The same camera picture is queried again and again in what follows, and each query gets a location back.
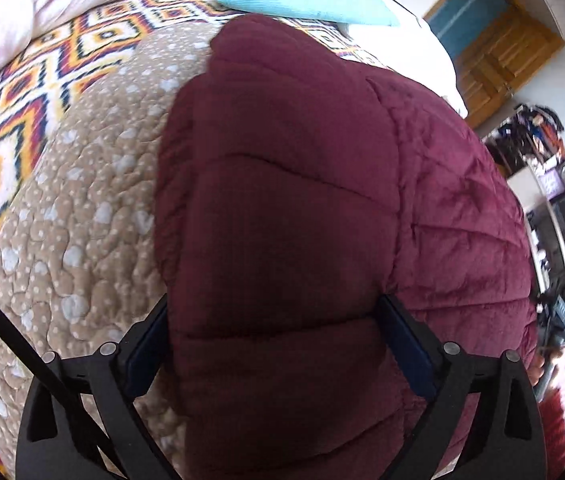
quilt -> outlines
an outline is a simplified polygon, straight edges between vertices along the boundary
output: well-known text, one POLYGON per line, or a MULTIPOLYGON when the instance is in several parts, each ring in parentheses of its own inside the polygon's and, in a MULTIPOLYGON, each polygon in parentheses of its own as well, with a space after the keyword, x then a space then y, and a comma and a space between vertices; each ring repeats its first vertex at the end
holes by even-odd
MULTIPOLYGON (((216 0, 120 0, 32 41, 0 72, 0 227, 67 109, 85 89, 129 60, 142 38, 175 23, 223 24, 240 14, 216 0)), ((281 21, 340 57, 382 66, 329 23, 281 21)), ((5 471, 1 461, 0 470, 5 471)))

red fabric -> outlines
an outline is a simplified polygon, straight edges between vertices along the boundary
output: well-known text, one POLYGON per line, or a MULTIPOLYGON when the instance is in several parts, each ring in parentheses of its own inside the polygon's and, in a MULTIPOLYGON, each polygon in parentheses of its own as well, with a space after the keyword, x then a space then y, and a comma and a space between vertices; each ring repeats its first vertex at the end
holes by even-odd
POLYGON ((539 408, 547 446, 547 480, 556 480, 565 470, 565 409, 559 389, 547 396, 539 408))
POLYGON ((522 212, 418 83, 264 16, 211 48, 176 97, 156 192, 189 478, 377 479, 424 406, 377 298, 469 352, 530 357, 522 212))

wooden door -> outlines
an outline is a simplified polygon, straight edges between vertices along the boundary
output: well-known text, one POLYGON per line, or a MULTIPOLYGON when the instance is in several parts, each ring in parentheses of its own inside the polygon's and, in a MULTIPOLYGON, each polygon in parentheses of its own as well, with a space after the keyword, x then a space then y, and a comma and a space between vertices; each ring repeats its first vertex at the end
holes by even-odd
POLYGON ((562 38, 518 7, 503 12, 454 59, 469 126, 480 126, 563 46, 562 38))

